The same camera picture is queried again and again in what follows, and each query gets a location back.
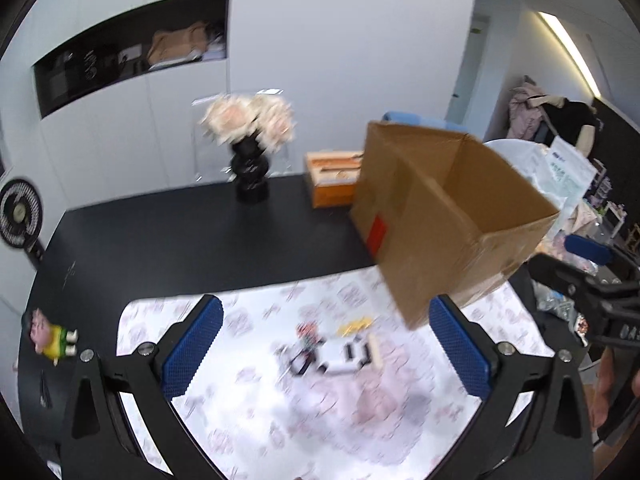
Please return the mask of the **white green printed pouch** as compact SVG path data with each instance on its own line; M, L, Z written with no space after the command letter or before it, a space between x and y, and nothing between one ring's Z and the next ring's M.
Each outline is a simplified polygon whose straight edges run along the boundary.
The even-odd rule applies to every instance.
M589 190L597 169L572 144L559 136L554 138L544 159L560 194L565 198L562 214L568 217Z

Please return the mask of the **wooden comb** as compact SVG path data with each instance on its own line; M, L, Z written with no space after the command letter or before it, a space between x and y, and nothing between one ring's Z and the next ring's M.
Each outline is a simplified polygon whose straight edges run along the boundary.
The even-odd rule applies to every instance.
M380 344L378 343L378 338L376 338L375 334L369 334L367 336L367 347L370 354L371 365L376 370L382 370L384 367L384 361L382 358Z

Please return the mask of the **white plastic bag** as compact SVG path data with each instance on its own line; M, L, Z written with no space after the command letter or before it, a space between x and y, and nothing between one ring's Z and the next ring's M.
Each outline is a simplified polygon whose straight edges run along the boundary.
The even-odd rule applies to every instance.
M542 144L520 139L495 139L487 141L485 145L528 180L551 177L546 161L548 148Z

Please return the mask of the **cartoon boy figurine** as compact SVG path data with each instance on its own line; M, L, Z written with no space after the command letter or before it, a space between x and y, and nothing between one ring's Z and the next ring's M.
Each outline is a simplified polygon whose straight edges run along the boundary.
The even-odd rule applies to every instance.
M51 323L40 309L29 312L26 328L35 352L45 356L54 366L62 359L77 356L78 331Z

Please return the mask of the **white label printer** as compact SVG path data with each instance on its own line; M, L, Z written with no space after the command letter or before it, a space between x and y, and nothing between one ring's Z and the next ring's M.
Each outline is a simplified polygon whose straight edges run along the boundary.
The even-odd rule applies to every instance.
M332 338L316 348L316 367L323 374L357 373L371 363L369 344L364 339Z

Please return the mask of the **white patterned table mat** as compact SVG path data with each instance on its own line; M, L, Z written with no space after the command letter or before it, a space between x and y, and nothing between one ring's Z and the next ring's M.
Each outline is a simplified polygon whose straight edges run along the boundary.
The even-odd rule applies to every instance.
M429 327L407 330L377 268L224 292L224 325L174 408L230 479L422 479L475 414ZM383 366L294 377L307 322L367 320Z

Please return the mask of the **black pen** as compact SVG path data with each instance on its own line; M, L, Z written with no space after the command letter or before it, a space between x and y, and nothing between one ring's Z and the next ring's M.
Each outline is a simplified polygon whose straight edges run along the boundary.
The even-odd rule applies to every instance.
M40 370L39 375L39 403L46 410L53 408L49 382L44 370Z

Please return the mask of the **pile of clothes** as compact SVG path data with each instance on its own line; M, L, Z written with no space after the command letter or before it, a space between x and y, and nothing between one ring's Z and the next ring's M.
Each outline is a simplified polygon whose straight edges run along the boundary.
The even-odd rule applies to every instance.
M597 146L603 128L594 106L544 92L528 79L511 90L508 117L508 139L550 148L560 138L587 158Z

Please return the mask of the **brown cardboard box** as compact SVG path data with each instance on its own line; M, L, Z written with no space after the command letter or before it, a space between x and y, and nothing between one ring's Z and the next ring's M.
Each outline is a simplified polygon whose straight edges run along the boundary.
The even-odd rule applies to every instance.
M470 134L369 122L350 215L416 330L434 297L465 307L501 286L559 209Z

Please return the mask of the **black vase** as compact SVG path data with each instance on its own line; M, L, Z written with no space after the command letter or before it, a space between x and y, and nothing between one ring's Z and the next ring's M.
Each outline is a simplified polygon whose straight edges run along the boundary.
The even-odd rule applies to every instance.
M234 174L236 199L243 204L263 202L269 197L269 160L258 142L257 133L232 143L231 149L230 167Z

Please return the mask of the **black round desk fan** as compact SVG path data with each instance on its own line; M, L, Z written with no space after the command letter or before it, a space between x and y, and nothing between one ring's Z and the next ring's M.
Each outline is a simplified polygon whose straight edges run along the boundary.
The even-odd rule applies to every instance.
M33 266L42 263L40 242L43 208L40 196L27 179L9 180L1 189L1 238L11 248L24 252Z

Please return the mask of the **orange tissue box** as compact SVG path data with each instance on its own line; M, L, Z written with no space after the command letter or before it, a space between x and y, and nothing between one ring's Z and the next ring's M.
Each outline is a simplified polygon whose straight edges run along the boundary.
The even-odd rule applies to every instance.
M328 151L305 155L305 179L314 209L346 207L354 201L363 152Z

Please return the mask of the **blue checked towel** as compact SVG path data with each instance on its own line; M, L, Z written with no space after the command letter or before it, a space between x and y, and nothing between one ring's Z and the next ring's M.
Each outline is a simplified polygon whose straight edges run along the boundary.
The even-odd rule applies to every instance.
M426 118L418 114L398 112L397 110L390 110L389 112L386 112L382 117L382 121L397 122L398 124L408 126L418 126L431 129L468 133L467 128L464 128L462 125L455 124L454 122L447 122L443 119Z

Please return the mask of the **cream artificial roses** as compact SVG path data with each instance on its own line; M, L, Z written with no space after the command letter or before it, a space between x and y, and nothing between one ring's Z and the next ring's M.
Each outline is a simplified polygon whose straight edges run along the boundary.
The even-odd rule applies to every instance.
M294 139L292 105L280 94L218 94L200 120L218 144L238 142L257 133L260 146L275 153Z

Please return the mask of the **brown handbag on shelf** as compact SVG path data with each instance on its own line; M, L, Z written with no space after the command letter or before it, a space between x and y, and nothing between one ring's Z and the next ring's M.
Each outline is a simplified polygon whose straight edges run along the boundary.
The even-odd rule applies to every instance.
M152 37L148 63L155 65L160 62L186 58L193 52L204 53L208 45L206 27L205 22L198 21L187 28L173 32L159 30Z

